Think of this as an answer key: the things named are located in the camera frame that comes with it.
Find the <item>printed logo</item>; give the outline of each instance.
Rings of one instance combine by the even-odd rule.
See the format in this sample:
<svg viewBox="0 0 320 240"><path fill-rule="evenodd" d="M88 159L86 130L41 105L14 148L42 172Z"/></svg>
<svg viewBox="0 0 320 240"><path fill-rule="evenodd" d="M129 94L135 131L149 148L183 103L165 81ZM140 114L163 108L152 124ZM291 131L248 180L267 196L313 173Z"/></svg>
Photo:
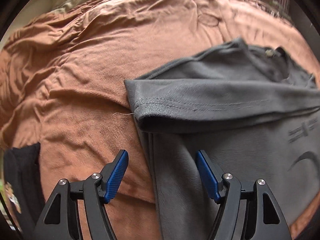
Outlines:
<svg viewBox="0 0 320 240"><path fill-rule="evenodd" d="M293 143L301 137L306 137L318 125L318 118L313 118L307 122L303 122L297 129L291 130L289 134L289 143Z"/></svg>
<svg viewBox="0 0 320 240"><path fill-rule="evenodd" d="M291 165L291 167L289 168L288 171L290 171L294 165L296 165L299 161L305 160L305 159L309 159L311 160L311 162L314 164L314 166L316 167L317 170L317 174L318 174L318 178L320 179L320 162L316 156L316 154L314 152L308 151L308 152L304 152L302 155L300 155Z"/></svg>
<svg viewBox="0 0 320 240"><path fill-rule="evenodd" d="M18 202L18 199L16 198L16 196L13 194L13 189L11 187L10 183L6 183L4 185L5 188L5 193L8 196L9 200L15 205L17 211L21 214L21 208Z"/></svg>

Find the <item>blue gripper pad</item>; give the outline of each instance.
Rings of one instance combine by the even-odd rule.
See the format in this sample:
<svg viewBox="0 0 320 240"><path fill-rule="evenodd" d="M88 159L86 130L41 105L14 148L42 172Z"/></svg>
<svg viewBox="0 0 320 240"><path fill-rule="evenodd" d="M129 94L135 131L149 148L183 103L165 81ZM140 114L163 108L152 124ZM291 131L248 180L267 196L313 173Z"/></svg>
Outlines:
<svg viewBox="0 0 320 240"><path fill-rule="evenodd" d="M213 199L216 203L219 202L218 182L200 151L196 155L196 165L209 198Z"/></svg>
<svg viewBox="0 0 320 240"><path fill-rule="evenodd" d="M120 187L120 183L122 181L124 173L128 167L128 163L129 163L129 156L128 156L128 153L124 151L118 163L116 164L113 172L111 173L111 176L107 181L107 186L106 186L107 190L104 195L105 203L109 203L109 201L116 196L116 193Z"/></svg>

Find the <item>gray cloth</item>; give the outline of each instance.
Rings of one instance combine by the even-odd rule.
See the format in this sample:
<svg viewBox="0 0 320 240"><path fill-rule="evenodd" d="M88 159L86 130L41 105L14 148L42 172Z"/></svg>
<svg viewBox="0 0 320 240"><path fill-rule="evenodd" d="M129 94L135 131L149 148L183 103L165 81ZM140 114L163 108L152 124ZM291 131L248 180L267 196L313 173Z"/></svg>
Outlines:
<svg viewBox="0 0 320 240"><path fill-rule="evenodd" d="M164 240L205 240L211 231L219 206L201 184L201 149L240 181L265 179L288 224L319 191L320 91L283 49L238 38L125 86Z"/></svg>

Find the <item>white thread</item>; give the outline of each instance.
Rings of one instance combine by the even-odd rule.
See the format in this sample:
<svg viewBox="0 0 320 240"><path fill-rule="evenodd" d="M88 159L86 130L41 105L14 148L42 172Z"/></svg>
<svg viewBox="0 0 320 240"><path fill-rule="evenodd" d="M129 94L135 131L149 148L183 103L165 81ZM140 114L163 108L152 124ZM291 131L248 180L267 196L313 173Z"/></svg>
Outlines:
<svg viewBox="0 0 320 240"><path fill-rule="evenodd" d="M115 114L123 114L123 113L114 113L112 116L114 116ZM133 114L133 113L131 113ZM123 114L123 115L130 115L130 114Z"/></svg>

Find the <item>brown blanket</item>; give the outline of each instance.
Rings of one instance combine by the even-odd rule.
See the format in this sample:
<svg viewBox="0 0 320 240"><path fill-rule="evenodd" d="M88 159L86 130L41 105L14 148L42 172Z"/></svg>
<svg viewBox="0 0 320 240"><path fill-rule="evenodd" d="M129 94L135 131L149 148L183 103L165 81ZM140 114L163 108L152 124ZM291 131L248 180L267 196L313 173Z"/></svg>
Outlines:
<svg viewBox="0 0 320 240"><path fill-rule="evenodd" d="M320 65L300 33L255 0L91 0L15 32L0 54L0 143L41 142L47 199L61 178L86 179L119 149L129 167L106 206L119 240L159 239L152 181L123 84L162 64L238 36L282 46L320 85ZM291 226L295 237L320 195ZM81 205L84 239L90 239Z"/></svg>

